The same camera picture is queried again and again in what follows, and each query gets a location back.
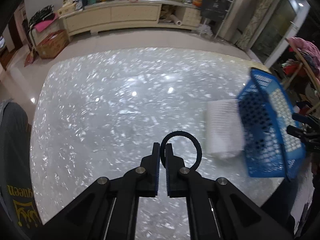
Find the white metal shelf rack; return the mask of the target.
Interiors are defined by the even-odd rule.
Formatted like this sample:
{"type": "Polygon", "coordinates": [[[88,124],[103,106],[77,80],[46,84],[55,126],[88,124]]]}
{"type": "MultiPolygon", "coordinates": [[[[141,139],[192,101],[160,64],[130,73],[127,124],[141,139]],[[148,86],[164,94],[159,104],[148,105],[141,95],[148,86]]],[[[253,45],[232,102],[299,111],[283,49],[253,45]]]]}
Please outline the white metal shelf rack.
{"type": "Polygon", "coordinates": [[[235,0],[202,0],[200,15],[205,25],[214,22],[214,27],[216,28],[214,30],[215,38],[219,36],[234,2],[235,0]]]}

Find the paper roll in cabinet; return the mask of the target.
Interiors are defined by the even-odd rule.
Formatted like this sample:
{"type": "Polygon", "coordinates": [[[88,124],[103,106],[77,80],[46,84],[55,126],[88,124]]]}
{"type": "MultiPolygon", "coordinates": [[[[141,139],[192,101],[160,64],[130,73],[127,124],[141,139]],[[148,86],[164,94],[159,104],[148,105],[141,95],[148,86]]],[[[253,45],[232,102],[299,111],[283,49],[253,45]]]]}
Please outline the paper roll in cabinet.
{"type": "Polygon", "coordinates": [[[175,15],[170,15],[169,19],[177,26],[182,25],[182,21],[179,18],[177,18],[175,15]]]}

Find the black shopping bag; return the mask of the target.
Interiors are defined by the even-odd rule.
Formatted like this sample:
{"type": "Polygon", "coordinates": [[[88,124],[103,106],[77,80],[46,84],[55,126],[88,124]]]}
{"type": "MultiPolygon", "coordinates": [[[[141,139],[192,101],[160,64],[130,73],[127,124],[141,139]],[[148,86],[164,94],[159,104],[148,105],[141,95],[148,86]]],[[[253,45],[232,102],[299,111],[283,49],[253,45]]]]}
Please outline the black shopping bag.
{"type": "Polygon", "coordinates": [[[202,0],[201,16],[215,22],[225,18],[228,2],[226,0],[202,0]]]}

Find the pink clothes pile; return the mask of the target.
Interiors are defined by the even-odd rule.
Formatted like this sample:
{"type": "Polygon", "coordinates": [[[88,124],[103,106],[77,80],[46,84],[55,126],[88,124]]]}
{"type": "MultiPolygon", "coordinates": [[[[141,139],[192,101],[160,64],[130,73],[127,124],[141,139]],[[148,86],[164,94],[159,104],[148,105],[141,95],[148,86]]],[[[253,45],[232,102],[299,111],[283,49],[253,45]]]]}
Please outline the pink clothes pile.
{"type": "Polygon", "coordinates": [[[296,48],[309,54],[313,60],[315,68],[319,72],[319,49],[311,42],[306,41],[300,37],[291,37],[289,41],[296,46],[296,48]]]}

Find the cream TV cabinet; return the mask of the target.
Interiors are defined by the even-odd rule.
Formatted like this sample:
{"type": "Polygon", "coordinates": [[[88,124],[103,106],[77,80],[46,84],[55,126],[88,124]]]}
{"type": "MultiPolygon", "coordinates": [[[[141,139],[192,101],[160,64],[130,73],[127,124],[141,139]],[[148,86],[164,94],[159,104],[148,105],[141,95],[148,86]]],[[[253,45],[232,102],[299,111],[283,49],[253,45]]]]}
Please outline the cream TV cabinet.
{"type": "Polygon", "coordinates": [[[195,30],[201,22],[200,9],[192,4],[169,0],[116,0],[88,5],[82,10],[59,18],[69,36],[90,32],[133,29],[171,28],[195,30]],[[175,25],[170,19],[175,15],[182,21],[175,25]]]}

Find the pink cushion on stool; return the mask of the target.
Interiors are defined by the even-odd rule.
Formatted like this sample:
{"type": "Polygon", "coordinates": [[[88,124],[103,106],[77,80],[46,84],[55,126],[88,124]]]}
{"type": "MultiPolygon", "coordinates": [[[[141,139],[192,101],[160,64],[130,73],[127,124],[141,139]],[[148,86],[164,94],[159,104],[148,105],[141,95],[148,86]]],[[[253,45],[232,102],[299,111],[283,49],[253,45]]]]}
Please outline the pink cushion on stool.
{"type": "Polygon", "coordinates": [[[53,23],[55,23],[57,21],[57,18],[54,18],[53,20],[45,20],[42,21],[36,25],[34,25],[34,29],[41,33],[42,31],[44,31],[45,29],[47,29],[50,25],[52,25],[53,23]]]}

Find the wooden clothes rack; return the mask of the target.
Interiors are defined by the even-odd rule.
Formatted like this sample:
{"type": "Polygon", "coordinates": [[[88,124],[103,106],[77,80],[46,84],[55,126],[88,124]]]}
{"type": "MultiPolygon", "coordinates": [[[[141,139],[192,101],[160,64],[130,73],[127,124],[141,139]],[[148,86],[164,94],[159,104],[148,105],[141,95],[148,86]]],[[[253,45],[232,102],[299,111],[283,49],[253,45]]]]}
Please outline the wooden clothes rack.
{"type": "Polygon", "coordinates": [[[298,75],[299,71],[301,69],[304,69],[307,76],[309,77],[311,83],[313,84],[313,87],[315,91],[317,92],[316,96],[318,98],[317,103],[312,106],[309,110],[307,110],[306,114],[313,114],[314,116],[319,117],[319,113],[316,113],[316,111],[319,111],[319,79],[315,76],[314,72],[312,71],[311,67],[307,63],[307,61],[304,59],[300,51],[295,46],[294,42],[291,40],[291,38],[285,38],[286,42],[289,44],[290,48],[295,52],[295,56],[299,62],[298,68],[295,70],[295,72],[292,74],[292,76],[289,79],[286,79],[283,82],[283,87],[285,90],[289,88],[291,85],[291,82],[294,80],[294,78],[298,75]]]}

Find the blue plastic basket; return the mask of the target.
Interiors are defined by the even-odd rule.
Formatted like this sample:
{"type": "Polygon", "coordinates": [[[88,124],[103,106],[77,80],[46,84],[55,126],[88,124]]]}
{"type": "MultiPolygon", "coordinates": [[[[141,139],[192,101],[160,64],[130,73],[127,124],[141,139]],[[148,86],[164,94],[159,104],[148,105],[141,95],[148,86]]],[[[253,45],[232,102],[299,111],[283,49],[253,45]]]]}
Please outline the blue plastic basket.
{"type": "Polygon", "coordinates": [[[257,68],[249,71],[250,80],[237,96],[244,128],[244,156],[253,178],[293,180],[305,159],[302,142],[286,131],[298,127],[289,96],[278,79],[257,68]]]}

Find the white quilted cloth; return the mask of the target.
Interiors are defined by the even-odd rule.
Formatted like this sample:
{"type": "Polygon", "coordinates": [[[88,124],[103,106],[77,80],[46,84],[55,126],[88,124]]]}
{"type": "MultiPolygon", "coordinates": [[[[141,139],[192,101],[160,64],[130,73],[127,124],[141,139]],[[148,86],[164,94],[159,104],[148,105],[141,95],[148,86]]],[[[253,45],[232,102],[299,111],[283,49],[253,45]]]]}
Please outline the white quilted cloth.
{"type": "Polygon", "coordinates": [[[217,159],[237,157],[244,150],[244,128],[238,100],[217,100],[207,103],[206,153],[217,159]]]}

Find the patterned curtain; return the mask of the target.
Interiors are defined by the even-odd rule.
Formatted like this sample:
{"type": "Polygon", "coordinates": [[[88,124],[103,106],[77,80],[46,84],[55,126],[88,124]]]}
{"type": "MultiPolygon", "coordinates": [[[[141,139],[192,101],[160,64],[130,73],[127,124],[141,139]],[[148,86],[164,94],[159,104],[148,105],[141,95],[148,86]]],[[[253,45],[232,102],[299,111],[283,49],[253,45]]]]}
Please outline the patterned curtain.
{"type": "Polygon", "coordinates": [[[274,0],[258,0],[255,7],[255,11],[249,24],[242,33],[242,36],[238,39],[236,46],[242,50],[245,50],[249,44],[249,41],[253,37],[265,14],[269,10],[274,0]]]}

